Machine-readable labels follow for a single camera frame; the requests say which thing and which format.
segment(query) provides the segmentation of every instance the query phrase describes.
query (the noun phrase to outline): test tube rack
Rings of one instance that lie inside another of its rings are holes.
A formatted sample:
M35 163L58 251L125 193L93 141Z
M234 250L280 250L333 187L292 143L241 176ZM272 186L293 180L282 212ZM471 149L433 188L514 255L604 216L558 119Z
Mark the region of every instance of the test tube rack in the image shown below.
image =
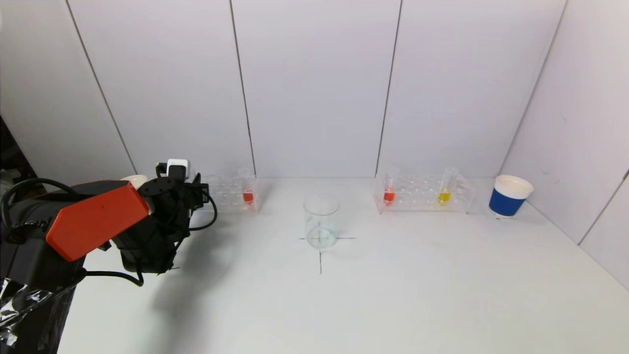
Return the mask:
M243 183L241 176L216 176L211 174L201 175L201 181L207 183L209 195L216 203L218 212L258 212L262 204L262 196L259 191L258 179L249 176L251 193L253 200L250 203L245 201L243 193ZM203 210L211 210L212 206L206 204Z
M380 214L383 212L464 212L467 213L476 195L476 189L460 174L452 188L452 196L446 205L440 205L442 174L401 174L395 187L395 198L384 201L385 174L376 176L374 199Z

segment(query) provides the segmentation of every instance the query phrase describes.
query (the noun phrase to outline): paper cup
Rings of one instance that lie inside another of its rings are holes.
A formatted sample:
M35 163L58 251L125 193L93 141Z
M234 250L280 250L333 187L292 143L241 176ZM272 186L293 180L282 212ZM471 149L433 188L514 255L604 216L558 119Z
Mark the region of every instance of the paper cup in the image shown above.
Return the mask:
M139 189L139 187L141 187L144 183L148 181L148 177L146 177L144 174L134 174L133 176L121 178L120 180L129 181L135 189Z
M496 177L489 209L498 217L512 217L532 191L533 185L526 180L502 174Z

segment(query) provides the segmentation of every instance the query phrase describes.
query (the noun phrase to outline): red liquid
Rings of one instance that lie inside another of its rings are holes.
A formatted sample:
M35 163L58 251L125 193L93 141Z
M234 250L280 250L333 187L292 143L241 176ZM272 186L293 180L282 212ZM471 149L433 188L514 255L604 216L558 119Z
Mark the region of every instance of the red liquid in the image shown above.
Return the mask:
M395 192L392 190L385 190L384 191L384 203L386 205L390 205L393 203L393 201L395 200Z
M251 205L253 204L253 191L251 190L245 190L242 193L242 198L245 201L245 203L247 203L247 205Z

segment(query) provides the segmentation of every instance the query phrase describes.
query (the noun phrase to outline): yellow liquid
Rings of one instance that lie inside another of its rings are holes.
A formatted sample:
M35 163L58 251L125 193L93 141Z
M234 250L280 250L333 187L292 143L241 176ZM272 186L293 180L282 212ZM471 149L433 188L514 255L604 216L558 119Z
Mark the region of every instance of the yellow liquid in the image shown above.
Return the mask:
M441 192L439 193L439 197L437 197L437 200L439 201L440 205L446 205L448 204L448 202L450 201L450 196L452 194L450 193L449 190L447 189L442 189Z

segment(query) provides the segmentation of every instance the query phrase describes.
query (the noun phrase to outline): blue and white cup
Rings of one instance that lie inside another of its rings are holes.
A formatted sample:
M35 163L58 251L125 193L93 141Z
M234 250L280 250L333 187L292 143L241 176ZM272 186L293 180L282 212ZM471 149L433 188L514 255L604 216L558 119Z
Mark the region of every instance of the blue and white cup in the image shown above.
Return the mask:
M498 217L512 217L532 191L533 185L526 180L501 174L496 177L494 191L489 200L489 209Z

